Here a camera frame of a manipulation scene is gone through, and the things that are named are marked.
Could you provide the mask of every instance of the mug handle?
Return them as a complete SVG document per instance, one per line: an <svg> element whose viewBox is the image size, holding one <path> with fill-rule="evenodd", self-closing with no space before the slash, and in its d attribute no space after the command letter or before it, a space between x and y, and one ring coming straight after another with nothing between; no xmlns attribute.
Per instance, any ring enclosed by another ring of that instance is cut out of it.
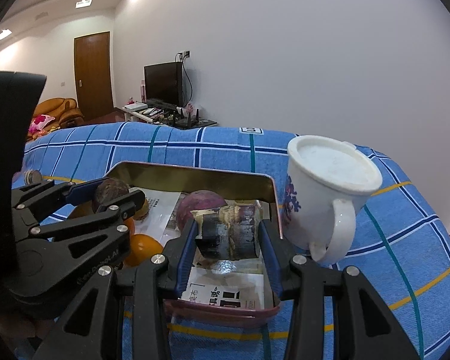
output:
<svg viewBox="0 0 450 360"><path fill-rule="evenodd" d="M328 247L310 243L312 259L318 263L334 264L346 256L355 236L356 214L351 200L335 199L335 225Z"/></svg>

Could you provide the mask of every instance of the wall socket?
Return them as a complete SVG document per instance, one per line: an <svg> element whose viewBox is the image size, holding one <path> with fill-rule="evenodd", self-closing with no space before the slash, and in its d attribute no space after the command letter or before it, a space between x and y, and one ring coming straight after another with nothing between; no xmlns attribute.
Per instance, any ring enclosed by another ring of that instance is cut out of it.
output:
<svg viewBox="0 0 450 360"><path fill-rule="evenodd" d="M180 61L183 61L185 58L190 58L190 50L187 51L181 51L180 54Z"/></svg>

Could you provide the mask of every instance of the wooden door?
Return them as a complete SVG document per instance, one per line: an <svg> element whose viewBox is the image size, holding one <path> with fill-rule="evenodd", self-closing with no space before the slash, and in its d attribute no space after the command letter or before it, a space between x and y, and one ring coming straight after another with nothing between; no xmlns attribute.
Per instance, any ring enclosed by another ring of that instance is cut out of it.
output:
<svg viewBox="0 0 450 360"><path fill-rule="evenodd" d="M110 79L110 32L75 38L75 87L85 121L114 111Z"/></svg>

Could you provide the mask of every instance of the floral pattern on mug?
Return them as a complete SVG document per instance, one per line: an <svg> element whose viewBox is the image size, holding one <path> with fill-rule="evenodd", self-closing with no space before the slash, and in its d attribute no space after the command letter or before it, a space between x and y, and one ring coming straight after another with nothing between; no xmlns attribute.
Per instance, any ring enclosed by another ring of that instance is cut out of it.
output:
<svg viewBox="0 0 450 360"><path fill-rule="evenodd" d="M285 200L283 202L283 221L288 225L292 220L292 212L299 212L302 206L296 199L295 187L292 184L292 178L287 175L286 185L285 185Z"/></svg>

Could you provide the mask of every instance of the pink pillow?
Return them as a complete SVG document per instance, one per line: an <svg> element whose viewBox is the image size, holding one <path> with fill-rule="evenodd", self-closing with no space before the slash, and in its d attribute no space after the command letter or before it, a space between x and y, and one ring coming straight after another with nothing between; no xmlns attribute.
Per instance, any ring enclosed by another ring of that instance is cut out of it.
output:
<svg viewBox="0 0 450 360"><path fill-rule="evenodd" d="M30 127L28 128L28 132L30 134L34 134L37 131L42 131L45 128L45 126L53 120L55 120L55 118L53 116L39 115L30 124Z"/></svg>

